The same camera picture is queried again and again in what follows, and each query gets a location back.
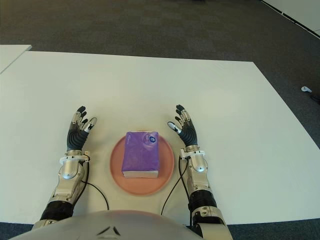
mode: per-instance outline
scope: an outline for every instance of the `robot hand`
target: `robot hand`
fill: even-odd
[[[197,133],[187,110],[179,104],[176,106],[175,111],[181,117],[179,118],[176,116],[175,119],[181,124],[182,128],[176,126],[172,121],[167,123],[169,128],[180,136],[186,147],[198,145]]]
[[[86,108],[81,106],[73,115],[66,139],[67,152],[60,159],[62,167],[58,172],[58,184],[51,194],[40,221],[35,223],[33,229],[71,217],[74,207],[86,187],[90,157],[87,155],[88,153],[82,153],[82,148],[89,132],[96,124],[97,118],[93,117],[90,121],[88,119],[82,121],[87,114],[85,110]]]
[[[97,118],[93,117],[90,121],[83,117],[87,114],[86,107],[81,106],[73,115],[68,136],[66,139],[67,151],[78,150],[81,151],[84,146],[89,132],[95,126]]]

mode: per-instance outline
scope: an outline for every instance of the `pink plate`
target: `pink plate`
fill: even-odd
[[[159,136],[160,170],[157,178],[125,178],[121,167],[125,154],[124,136],[112,150],[110,158],[110,171],[116,184],[126,192],[133,195],[150,195],[159,191],[171,178],[174,171],[174,153],[167,141]]]

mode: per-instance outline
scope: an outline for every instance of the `white table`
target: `white table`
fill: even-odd
[[[30,49],[31,45],[0,45],[0,74],[21,54]]]
[[[132,196],[115,184],[110,155],[127,131],[144,129],[158,131],[177,157],[183,144],[167,127],[176,104],[193,119],[228,224],[320,217],[320,150],[254,63],[33,51],[1,75],[0,221],[40,218],[81,105],[98,118],[83,148],[92,154],[89,181],[112,210],[159,214],[177,164],[161,191]],[[104,209],[88,186],[75,214]],[[181,183],[164,215],[188,224]]]

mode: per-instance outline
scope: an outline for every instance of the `purple box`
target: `purple box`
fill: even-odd
[[[129,131],[125,136],[122,173],[125,178],[157,178],[159,172],[156,131]]]

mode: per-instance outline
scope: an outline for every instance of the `black fingertip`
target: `black fingertip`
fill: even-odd
[[[81,107],[79,107],[79,109],[77,110],[77,112],[82,113],[84,110],[86,110],[86,107],[85,107],[85,106],[81,106]]]
[[[180,104],[176,106],[176,108],[180,111],[185,110],[185,108],[183,106],[181,106]]]
[[[81,117],[83,118],[86,114],[87,114],[87,112],[84,111],[83,113],[81,113]]]

